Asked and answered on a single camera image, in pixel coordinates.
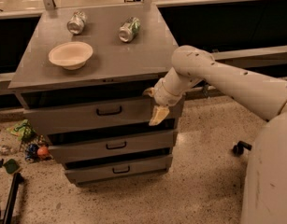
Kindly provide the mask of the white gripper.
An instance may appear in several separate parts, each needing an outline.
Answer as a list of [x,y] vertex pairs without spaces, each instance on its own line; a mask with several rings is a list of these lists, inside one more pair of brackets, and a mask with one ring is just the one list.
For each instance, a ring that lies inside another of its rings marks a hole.
[[163,78],[160,78],[154,87],[144,90],[143,95],[153,97],[157,104],[152,110],[150,126],[160,124],[169,115],[168,106],[175,106],[182,98],[182,95],[171,94],[165,88]]

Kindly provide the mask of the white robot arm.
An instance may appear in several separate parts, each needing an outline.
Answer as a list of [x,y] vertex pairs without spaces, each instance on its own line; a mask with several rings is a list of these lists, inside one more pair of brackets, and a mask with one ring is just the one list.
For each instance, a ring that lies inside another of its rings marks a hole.
[[155,101],[150,125],[160,124],[183,94],[206,81],[223,94],[265,120],[287,113],[287,81],[217,62],[192,46],[181,46],[172,54],[172,67],[157,83],[143,91]]

